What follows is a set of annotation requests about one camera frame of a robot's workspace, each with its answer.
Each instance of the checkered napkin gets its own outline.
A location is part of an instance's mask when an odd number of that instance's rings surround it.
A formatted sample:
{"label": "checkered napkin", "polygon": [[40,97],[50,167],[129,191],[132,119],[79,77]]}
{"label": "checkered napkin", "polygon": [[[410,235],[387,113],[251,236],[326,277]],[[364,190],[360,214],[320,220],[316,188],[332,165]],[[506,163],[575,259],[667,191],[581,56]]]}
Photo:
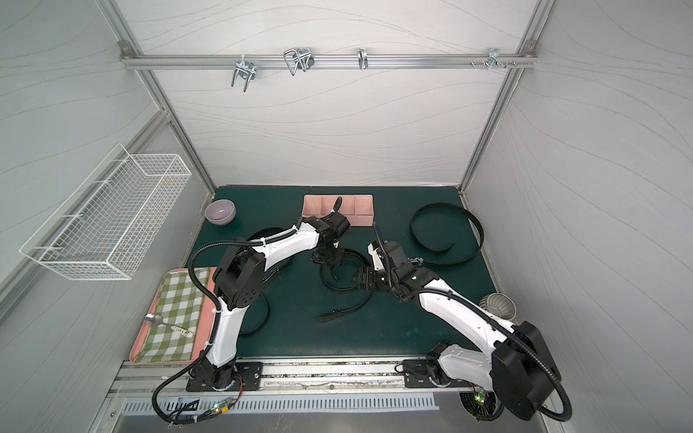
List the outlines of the checkered napkin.
{"label": "checkered napkin", "polygon": [[[200,281],[206,283],[210,268],[196,268]],[[155,312],[164,323],[196,333],[204,294],[193,285],[187,270],[172,271],[164,276]],[[185,337],[170,326],[151,326],[135,362],[186,361],[192,359],[195,338]]]}

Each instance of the dark green table mat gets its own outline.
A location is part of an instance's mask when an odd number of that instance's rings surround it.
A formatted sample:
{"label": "dark green table mat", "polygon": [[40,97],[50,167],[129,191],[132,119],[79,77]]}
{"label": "dark green table mat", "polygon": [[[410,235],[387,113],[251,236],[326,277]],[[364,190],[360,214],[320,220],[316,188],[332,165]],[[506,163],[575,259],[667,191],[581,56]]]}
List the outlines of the dark green table mat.
{"label": "dark green table mat", "polygon": [[[305,194],[372,194],[375,219],[383,237],[402,245],[409,257],[452,260],[476,246],[469,223],[452,211],[431,211],[416,221],[417,233],[427,246],[443,248],[455,243],[446,255],[426,254],[409,235],[409,221],[421,206],[434,202],[461,206],[457,190],[452,187],[222,186],[216,199],[233,201],[236,219],[226,226],[205,222],[194,249],[210,242],[247,237],[266,227],[290,228],[301,216]],[[374,239],[371,227],[351,227],[340,246],[356,249],[368,257],[366,248]],[[195,266],[216,266],[224,251],[224,247],[219,247],[204,252]],[[495,291],[480,255],[462,266],[430,268],[473,302]],[[335,274],[338,278],[348,277],[355,269],[356,265],[349,262],[337,268]],[[442,319],[385,293],[375,293],[357,312],[326,324],[318,323],[315,318],[321,312],[354,306],[367,295],[358,290],[348,294],[328,290],[320,281],[318,270],[319,265],[310,261],[309,251],[294,256],[290,267],[265,291],[272,309],[269,322],[259,333],[239,338],[239,357],[423,355],[443,340],[476,349]],[[243,329],[253,328],[263,313],[262,301],[254,303],[245,315]]]}

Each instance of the metal spoon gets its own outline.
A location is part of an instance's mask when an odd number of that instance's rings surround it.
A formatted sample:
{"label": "metal spoon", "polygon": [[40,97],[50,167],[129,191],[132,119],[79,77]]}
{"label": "metal spoon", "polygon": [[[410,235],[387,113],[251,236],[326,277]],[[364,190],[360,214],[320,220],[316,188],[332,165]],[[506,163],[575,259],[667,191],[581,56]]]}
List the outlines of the metal spoon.
{"label": "metal spoon", "polygon": [[170,326],[174,331],[183,334],[185,337],[192,338],[195,334],[187,329],[183,329],[180,326],[164,323],[164,316],[158,312],[151,312],[144,317],[144,321],[149,324],[149,326]]}

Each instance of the metal vent grate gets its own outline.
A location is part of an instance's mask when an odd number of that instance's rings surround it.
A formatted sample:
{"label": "metal vent grate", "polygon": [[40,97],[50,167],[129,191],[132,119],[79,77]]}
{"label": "metal vent grate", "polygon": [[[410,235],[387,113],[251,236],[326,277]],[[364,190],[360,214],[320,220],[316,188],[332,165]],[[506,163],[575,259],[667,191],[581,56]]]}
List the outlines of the metal vent grate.
{"label": "metal vent grate", "polygon": [[[206,396],[200,398],[197,410],[183,414],[194,415],[210,409],[229,395]],[[197,397],[172,397],[159,399],[165,412],[178,409],[197,400]],[[388,394],[338,394],[338,395],[288,395],[288,396],[243,396],[240,402],[228,413],[237,414],[278,414],[306,412],[406,412],[438,410],[431,392],[388,393]],[[123,415],[154,415],[151,399],[128,397],[123,407]]]}

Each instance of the pink compartment tray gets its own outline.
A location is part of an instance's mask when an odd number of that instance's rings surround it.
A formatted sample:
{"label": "pink compartment tray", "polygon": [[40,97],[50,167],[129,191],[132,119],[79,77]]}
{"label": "pink compartment tray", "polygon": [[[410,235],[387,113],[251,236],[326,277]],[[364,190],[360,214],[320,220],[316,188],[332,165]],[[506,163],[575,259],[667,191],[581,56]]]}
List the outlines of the pink compartment tray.
{"label": "pink compartment tray", "polygon": [[337,197],[342,198],[339,212],[344,215],[349,224],[356,227],[373,225],[373,196],[372,195],[304,195],[304,217],[317,216],[322,218],[332,211]]}

